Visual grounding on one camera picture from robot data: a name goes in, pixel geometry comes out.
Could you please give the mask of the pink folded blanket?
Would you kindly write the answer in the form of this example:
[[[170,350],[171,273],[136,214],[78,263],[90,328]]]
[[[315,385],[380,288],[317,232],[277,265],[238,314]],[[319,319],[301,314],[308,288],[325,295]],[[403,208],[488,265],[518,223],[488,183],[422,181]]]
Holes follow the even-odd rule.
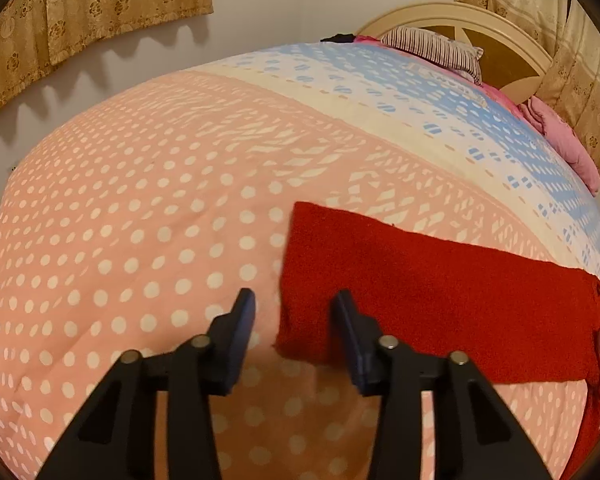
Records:
[[[600,174],[570,125],[537,96],[519,104],[527,122],[544,136],[554,151],[580,177],[593,196],[600,192]]]

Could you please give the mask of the black item behind bed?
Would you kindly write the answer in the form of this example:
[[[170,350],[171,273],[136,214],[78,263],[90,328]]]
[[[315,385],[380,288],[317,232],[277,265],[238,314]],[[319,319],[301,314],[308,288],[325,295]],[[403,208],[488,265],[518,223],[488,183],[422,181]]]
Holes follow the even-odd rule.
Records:
[[[355,34],[336,34],[334,36],[322,38],[321,42],[331,42],[332,44],[353,44],[355,39]]]

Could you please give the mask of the pink blue dotted bedspread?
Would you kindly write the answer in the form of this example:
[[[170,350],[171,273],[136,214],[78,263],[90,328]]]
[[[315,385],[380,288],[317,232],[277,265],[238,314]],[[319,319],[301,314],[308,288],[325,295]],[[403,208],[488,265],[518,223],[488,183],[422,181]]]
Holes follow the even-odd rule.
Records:
[[[167,352],[239,289],[242,377],[212,403],[225,478],[361,479],[377,405],[274,348],[292,207],[311,202],[600,277],[600,210],[474,84],[377,44],[292,44],[140,84],[71,119],[0,208],[0,457],[32,479],[126,349]]]

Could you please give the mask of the striped grey pillow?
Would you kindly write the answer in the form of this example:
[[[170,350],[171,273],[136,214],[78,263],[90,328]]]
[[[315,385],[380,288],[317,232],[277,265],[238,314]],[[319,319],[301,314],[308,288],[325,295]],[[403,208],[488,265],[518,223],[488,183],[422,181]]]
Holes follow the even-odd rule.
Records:
[[[467,80],[482,84],[480,58],[483,50],[431,30],[400,25],[380,37],[387,47],[424,58],[437,66],[463,74]]]

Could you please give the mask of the red knitted sweater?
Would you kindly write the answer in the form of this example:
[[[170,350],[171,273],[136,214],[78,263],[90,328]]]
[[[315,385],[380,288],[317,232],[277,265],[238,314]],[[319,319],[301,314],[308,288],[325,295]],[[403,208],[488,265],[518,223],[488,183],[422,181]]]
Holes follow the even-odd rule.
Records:
[[[347,289],[384,332],[422,353],[462,350],[494,384],[585,382],[566,474],[600,440],[600,278],[585,270],[299,202],[279,286],[287,359],[343,364],[329,305]]]

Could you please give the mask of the cream round wooden headboard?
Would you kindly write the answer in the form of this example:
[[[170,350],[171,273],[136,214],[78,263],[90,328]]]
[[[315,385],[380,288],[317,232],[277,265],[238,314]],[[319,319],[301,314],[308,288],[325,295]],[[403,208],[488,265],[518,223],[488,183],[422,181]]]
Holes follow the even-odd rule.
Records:
[[[483,81],[519,104],[538,90],[552,57],[519,26],[501,15],[461,2],[402,6],[374,18],[358,32],[380,38],[396,26],[433,30],[483,50]]]

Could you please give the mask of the beige floral curtain right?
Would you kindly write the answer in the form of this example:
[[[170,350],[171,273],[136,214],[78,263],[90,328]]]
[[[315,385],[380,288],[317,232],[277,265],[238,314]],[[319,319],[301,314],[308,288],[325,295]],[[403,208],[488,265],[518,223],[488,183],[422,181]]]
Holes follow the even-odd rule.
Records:
[[[578,0],[456,0],[501,15],[552,58],[536,95],[584,145],[600,174],[600,33]]]

